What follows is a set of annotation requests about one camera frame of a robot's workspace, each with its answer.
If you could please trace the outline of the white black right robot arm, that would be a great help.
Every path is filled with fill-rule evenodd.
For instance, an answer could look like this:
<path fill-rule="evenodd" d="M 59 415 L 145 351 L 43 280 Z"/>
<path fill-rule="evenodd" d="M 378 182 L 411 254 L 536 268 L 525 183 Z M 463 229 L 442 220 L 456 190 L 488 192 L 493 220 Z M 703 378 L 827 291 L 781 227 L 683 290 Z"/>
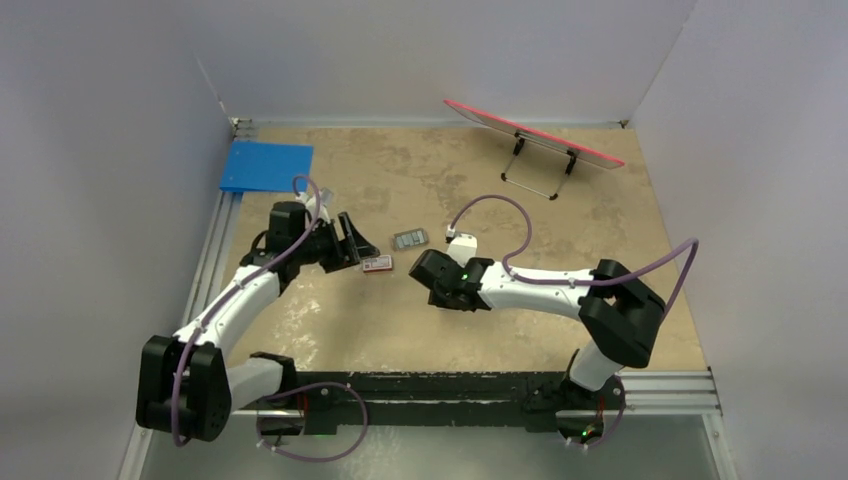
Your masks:
<path fill-rule="evenodd" d="M 472 257 L 465 263 L 434 249 L 409 271 L 429 291 L 430 305 L 457 311 L 519 309 L 581 323 L 590 336 L 561 381 L 564 399 L 584 407 L 621 369 L 648 366 L 666 314 L 665 301 L 621 263 L 602 259 L 591 269 L 505 268 Z"/>

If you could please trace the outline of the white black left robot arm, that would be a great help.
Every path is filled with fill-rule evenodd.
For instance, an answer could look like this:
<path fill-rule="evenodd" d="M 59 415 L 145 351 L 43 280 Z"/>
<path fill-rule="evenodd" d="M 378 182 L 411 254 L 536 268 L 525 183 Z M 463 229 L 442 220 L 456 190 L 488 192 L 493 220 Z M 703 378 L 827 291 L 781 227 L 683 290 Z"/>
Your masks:
<path fill-rule="evenodd" d="M 275 409 L 292 405 L 298 395 L 293 359 L 258 352 L 230 367 L 229 353 L 302 267 L 332 273 L 379 254 L 345 212 L 330 218 L 315 201 L 275 203 L 228 286 L 187 325 L 143 346 L 137 425 L 167 432 L 183 446 L 215 440 L 232 412 L 260 399 Z"/>

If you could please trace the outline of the red white staple box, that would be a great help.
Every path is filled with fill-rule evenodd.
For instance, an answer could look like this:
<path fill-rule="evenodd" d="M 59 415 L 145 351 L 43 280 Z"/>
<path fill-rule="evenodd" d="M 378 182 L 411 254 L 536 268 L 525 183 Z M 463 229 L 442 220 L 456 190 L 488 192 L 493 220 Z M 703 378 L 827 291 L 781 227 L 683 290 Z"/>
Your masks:
<path fill-rule="evenodd" d="M 380 255 L 362 261 L 362 271 L 366 274 L 386 272 L 393 270 L 393 258 L 391 255 Z"/>

